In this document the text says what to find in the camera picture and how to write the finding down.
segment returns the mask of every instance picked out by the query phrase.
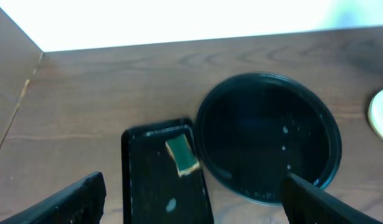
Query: wooden tabletop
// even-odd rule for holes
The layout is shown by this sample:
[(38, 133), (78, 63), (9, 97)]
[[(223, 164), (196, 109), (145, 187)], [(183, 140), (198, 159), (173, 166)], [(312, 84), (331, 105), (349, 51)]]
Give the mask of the wooden tabletop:
[[(215, 85), (251, 71), (290, 77), (323, 100), (343, 141), (326, 191), (383, 222), (383, 142), (366, 119), (383, 88), (383, 27), (44, 54), (0, 150), (0, 220), (98, 170), (101, 223), (122, 223), (122, 132), (194, 119)], [(205, 177), (215, 223), (287, 223), (282, 207)]]

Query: green scouring pad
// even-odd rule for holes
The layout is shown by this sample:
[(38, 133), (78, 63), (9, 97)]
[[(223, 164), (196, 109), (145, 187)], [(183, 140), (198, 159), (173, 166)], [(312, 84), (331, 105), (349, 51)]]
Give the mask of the green scouring pad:
[(200, 167), (184, 134), (165, 142), (168, 152), (175, 161), (179, 177), (187, 175)]

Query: black rectangular tray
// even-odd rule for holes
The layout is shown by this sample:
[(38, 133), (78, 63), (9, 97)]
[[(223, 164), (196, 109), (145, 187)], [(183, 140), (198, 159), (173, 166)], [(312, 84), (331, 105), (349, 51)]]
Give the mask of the black rectangular tray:
[[(128, 129), (121, 137), (124, 223), (213, 223), (202, 169), (179, 177), (165, 142), (185, 134), (194, 155), (188, 118)], [(175, 209), (167, 211), (170, 201)]]

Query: black basin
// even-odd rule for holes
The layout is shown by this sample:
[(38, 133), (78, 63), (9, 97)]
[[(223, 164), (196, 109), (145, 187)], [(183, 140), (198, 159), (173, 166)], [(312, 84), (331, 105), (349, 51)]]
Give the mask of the black basin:
[(214, 88), (202, 103), (196, 140), (210, 172), (253, 201), (280, 203), (292, 172), (323, 189), (341, 160), (341, 136), (311, 91), (280, 75), (249, 73)]

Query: white wall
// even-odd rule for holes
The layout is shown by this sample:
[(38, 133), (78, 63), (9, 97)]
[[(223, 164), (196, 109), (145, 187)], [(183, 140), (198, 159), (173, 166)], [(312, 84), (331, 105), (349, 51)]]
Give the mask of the white wall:
[(45, 52), (383, 25), (383, 0), (0, 0)]

